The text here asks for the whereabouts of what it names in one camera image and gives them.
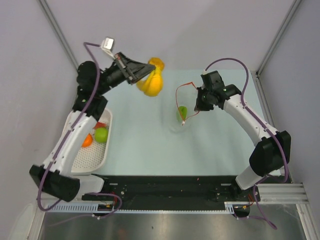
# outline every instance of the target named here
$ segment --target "metal floor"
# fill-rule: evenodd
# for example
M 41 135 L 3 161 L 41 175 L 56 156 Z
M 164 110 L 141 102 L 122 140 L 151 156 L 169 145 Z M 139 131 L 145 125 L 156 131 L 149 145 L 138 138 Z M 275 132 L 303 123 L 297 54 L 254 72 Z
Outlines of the metal floor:
M 262 206 L 278 227 L 256 219 L 236 220 L 223 214 L 119 213 L 96 220 L 75 213 L 47 213 L 39 240 L 305 240 L 297 208 L 292 205 Z M 259 215 L 256 206 L 251 215 Z

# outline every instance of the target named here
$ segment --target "red drawstring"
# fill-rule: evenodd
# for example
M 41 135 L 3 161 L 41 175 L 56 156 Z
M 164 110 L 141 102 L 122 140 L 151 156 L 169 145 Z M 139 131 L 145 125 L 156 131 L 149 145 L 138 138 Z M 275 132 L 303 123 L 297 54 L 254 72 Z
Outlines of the red drawstring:
M 195 114 L 193 114 L 193 115 L 191 115 L 191 116 L 188 116 L 188 117 L 185 119 L 185 118 L 183 117 L 183 115 L 182 115 L 182 112 L 181 112 L 180 108 L 179 108 L 178 99 L 177 99 L 178 89 L 179 89 L 180 87 L 183 87 L 183 86 L 186 86 L 186 85 L 190 85 L 190 84 L 197 90 L 197 87 L 195 86 L 195 84 L 194 84 L 192 81 L 178 86 L 177 89 L 175 90 L 175 103 L 176 103 L 176 107 L 177 107 L 177 109 L 178 109 L 178 111 L 179 111 L 180 117 L 181 117 L 181 119 L 182 119 L 182 125 L 185 124 L 185 122 L 186 122 L 186 120 L 187 120 L 188 118 L 191 118 L 191 117 L 197 115 L 197 114 L 200 112 L 200 111 L 198 111 L 198 112 L 196 112 Z

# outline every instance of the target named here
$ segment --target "white connector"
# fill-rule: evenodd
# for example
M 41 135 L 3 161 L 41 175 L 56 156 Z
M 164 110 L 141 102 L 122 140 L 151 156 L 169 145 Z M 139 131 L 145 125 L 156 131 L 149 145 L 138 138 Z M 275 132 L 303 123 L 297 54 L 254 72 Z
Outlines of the white connector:
M 110 38 L 110 37 L 106 37 L 102 43 L 101 43 L 101 49 L 108 54 L 110 57 L 112 57 L 113 59 L 115 58 L 115 56 L 113 55 L 112 51 L 112 47 L 114 45 L 114 39 Z

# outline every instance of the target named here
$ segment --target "green apple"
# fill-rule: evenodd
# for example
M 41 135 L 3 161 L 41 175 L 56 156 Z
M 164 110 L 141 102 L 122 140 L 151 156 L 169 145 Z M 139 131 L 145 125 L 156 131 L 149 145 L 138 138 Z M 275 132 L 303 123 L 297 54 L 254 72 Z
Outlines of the green apple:
M 97 143 L 106 143 L 108 138 L 108 129 L 99 127 L 95 130 L 94 139 Z
M 188 109 L 186 106 L 179 106 L 179 110 L 182 113 L 183 119 L 185 120 L 187 117 Z M 180 116 L 179 110 L 176 111 L 176 119 L 179 123 L 182 123 L 182 118 Z

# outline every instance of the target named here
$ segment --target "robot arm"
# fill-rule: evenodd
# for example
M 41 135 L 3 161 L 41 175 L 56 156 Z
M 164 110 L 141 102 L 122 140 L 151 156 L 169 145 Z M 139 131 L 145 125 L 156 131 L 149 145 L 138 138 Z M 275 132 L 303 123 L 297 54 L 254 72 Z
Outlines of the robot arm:
M 284 151 L 286 162 L 289 162 L 291 137 L 286 131 L 279 132 L 265 122 L 247 105 L 246 101 L 244 101 L 245 106 L 243 106 L 241 91 L 233 84 L 225 86 L 217 71 L 205 72 L 201 77 L 203 85 L 197 88 L 198 96 L 195 110 L 209 111 L 213 110 L 214 106 L 225 110 L 246 131 L 255 146 L 249 158 L 249 166 L 236 177 L 233 183 L 236 192 L 251 188 L 267 174 L 278 170 L 284 165 L 277 144 L 270 133 L 262 127 L 258 119 L 278 139 Z
M 79 86 L 67 130 L 43 164 L 33 165 L 29 171 L 38 188 L 41 187 L 43 192 L 66 202 L 70 202 L 77 195 L 98 193 L 103 187 L 104 180 L 98 176 L 71 174 L 74 160 L 83 141 L 96 125 L 107 105 L 108 101 L 103 94 L 124 81 L 133 85 L 155 69 L 154 65 L 133 61 L 121 52 L 113 55 L 112 43 L 113 39 L 107 37 L 100 46 L 113 58 L 113 62 L 109 68 L 103 71 L 99 69 L 99 82 L 91 104 L 86 105 L 94 92 L 97 66 L 92 61 L 86 61 L 77 70 L 76 80 Z

